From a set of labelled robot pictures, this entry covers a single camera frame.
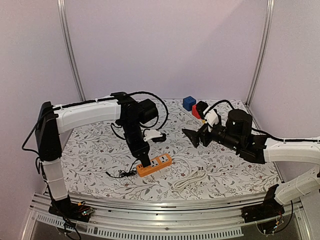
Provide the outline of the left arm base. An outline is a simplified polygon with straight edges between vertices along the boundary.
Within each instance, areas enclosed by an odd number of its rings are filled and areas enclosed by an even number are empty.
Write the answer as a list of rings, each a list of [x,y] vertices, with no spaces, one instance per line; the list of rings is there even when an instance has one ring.
[[[65,219],[88,223],[94,209],[87,205],[85,201],[74,203],[70,196],[62,200],[51,200],[48,212],[52,215],[60,216]]]

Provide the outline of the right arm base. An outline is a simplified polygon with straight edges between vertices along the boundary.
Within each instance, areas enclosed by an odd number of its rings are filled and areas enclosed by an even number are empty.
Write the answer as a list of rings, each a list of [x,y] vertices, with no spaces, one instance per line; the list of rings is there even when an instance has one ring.
[[[257,229],[264,235],[270,235],[276,232],[285,213],[283,205],[275,200],[275,192],[278,186],[279,184],[276,184],[268,189],[262,203],[241,208],[241,217],[245,223],[273,218],[273,220],[257,225]]]

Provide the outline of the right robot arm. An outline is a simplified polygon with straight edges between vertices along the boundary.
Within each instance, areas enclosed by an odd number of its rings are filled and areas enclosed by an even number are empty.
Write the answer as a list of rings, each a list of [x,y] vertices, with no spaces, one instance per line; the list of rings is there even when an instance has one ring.
[[[314,168],[296,178],[269,188],[258,213],[269,218],[282,206],[320,188],[320,139],[279,138],[252,127],[253,117],[246,111],[232,108],[225,124],[215,106],[200,101],[196,111],[205,121],[199,130],[182,129],[192,145],[208,146],[216,142],[233,150],[241,159],[252,164],[275,162],[310,163]]]

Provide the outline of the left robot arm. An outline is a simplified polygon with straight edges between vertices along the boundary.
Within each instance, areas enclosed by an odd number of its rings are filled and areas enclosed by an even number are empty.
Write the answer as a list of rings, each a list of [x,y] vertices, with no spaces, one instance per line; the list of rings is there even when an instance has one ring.
[[[147,95],[145,91],[114,92],[104,98],[65,105],[42,104],[38,120],[31,133],[35,135],[37,154],[44,173],[44,181],[55,202],[55,209],[63,216],[74,213],[74,205],[68,201],[68,190],[63,177],[60,134],[78,127],[98,122],[115,121],[124,131],[124,140],[134,158],[143,167],[149,166],[149,141],[164,142],[166,135],[160,129],[145,124],[158,120],[159,112],[151,99],[137,101],[135,95]]]

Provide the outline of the orange power strip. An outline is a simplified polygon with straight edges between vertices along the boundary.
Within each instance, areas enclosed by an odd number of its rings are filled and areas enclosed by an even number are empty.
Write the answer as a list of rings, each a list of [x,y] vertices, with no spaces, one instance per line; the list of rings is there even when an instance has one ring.
[[[160,171],[172,164],[172,158],[169,154],[165,153],[160,155],[150,161],[150,165],[147,167],[143,167],[142,164],[136,166],[137,174],[143,178],[148,175],[151,175],[157,171]]]

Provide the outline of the black power adapter with cable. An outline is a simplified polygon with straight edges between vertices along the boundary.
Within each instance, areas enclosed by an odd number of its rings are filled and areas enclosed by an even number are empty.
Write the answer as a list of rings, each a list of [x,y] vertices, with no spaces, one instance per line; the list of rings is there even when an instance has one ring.
[[[138,162],[139,160],[136,159],[132,165],[130,166],[129,170],[120,170],[118,173],[118,176],[114,176],[111,175],[108,171],[106,171],[105,173],[107,174],[108,177],[113,178],[113,179],[122,179],[122,178],[127,178],[127,177],[131,177],[131,176],[135,176],[137,174],[137,168],[135,167],[135,164]]]

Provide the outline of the blue cube socket adapter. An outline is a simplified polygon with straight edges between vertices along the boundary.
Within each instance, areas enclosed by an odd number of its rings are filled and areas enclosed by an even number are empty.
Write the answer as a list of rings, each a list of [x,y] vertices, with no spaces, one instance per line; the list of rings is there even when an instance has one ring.
[[[196,99],[192,96],[187,96],[182,100],[182,107],[187,111],[192,111],[192,108],[195,104]]]

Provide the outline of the red cube socket adapter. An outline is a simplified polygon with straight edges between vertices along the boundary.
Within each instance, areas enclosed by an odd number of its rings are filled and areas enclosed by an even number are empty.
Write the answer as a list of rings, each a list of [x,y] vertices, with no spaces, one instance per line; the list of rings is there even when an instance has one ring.
[[[202,119],[203,118],[203,111],[201,110],[201,107],[198,106],[197,104],[192,106],[192,115],[197,118],[197,119]]]

